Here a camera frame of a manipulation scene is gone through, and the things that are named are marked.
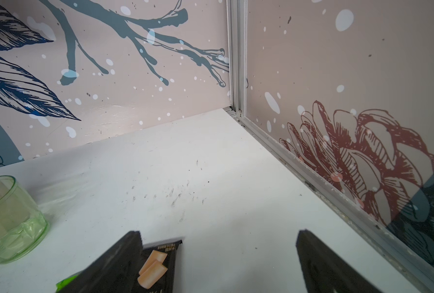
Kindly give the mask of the green translucent cup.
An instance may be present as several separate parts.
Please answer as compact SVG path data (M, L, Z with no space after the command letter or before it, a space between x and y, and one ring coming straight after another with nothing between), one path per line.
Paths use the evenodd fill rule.
M50 224L12 176L0 176L0 264L14 262L45 238Z

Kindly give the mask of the green cookie packet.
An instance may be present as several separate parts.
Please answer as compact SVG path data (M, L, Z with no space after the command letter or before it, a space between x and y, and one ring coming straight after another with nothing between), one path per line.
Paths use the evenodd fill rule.
M65 279L61 280L60 282L58 282L56 284L56 293L58 293L63 288L65 288L68 284L70 284L77 276L78 276L78 274L71 275L70 277L65 278Z

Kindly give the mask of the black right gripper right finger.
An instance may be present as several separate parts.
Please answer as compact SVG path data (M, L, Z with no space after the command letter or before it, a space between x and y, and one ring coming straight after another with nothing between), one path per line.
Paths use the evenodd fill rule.
M309 293L381 292L312 232L299 231L296 248Z

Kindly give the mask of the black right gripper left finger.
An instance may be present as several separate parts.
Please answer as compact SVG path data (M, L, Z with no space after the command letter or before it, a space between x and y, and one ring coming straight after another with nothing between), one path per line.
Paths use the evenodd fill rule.
M142 253L139 231L129 231L60 290L61 293L129 293Z

